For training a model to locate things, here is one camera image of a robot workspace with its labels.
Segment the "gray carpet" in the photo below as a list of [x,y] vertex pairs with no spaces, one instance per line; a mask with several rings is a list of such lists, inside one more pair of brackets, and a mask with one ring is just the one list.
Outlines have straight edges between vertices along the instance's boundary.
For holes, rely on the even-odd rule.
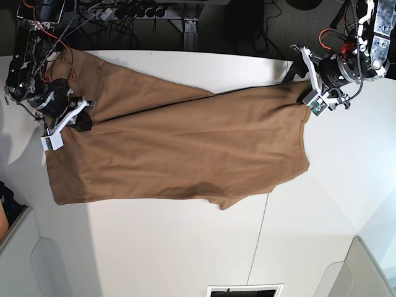
[[[317,53],[325,53],[317,41],[317,36],[323,28],[328,28],[332,19],[337,14],[340,6],[338,0],[323,0],[323,2],[311,11],[299,11],[289,6],[284,0],[278,0],[277,4],[282,10],[281,16],[269,20],[269,38],[281,49],[287,59],[293,59],[295,53],[290,49],[292,44],[306,45]],[[278,9],[274,5],[265,5],[265,17],[277,15]],[[0,55],[12,54],[14,47],[13,36],[15,35],[14,21],[9,11],[0,10],[0,25],[2,28],[2,45]],[[96,26],[86,24],[85,31],[92,33]],[[257,54],[250,42],[238,43],[237,46],[225,40],[225,12],[223,6],[206,6],[199,22],[199,51],[207,53],[241,54],[246,56],[263,56],[266,58],[279,58],[277,51],[270,46],[265,54]],[[142,50],[182,50],[183,40],[181,34],[167,20],[158,20],[156,31],[153,31],[153,21],[136,20],[134,33],[139,39],[139,48]],[[129,37],[117,41],[117,31],[112,30],[101,34],[98,46],[103,50],[130,49]],[[78,48],[92,49],[92,43],[97,46],[95,35],[91,37],[93,42],[85,39],[78,41]],[[331,46],[337,41],[326,39]]]

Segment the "white table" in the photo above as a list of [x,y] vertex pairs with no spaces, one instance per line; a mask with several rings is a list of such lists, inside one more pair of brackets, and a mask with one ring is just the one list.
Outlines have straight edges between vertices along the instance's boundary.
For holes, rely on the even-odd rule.
[[[215,93],[277,83],[290,65],[203,53],[93,54]],[[1,85],[9,61],[0,59]],[[0,179],[6,176],[34,208],[41,236],[59,244],[75,296],[200,297],[207,285],[274,283],[285,284],[282,297],[313,296],[326,268],[344,260],[352,238],[364,231],[396,181],[395,93],[391,80],[366,83],[351,110],[311,117],[304,133],[311,167],[269,195],[262,228],[267,195],[227,211],[204,200],[58,207],[40,133],[21,108],[4,101]]]

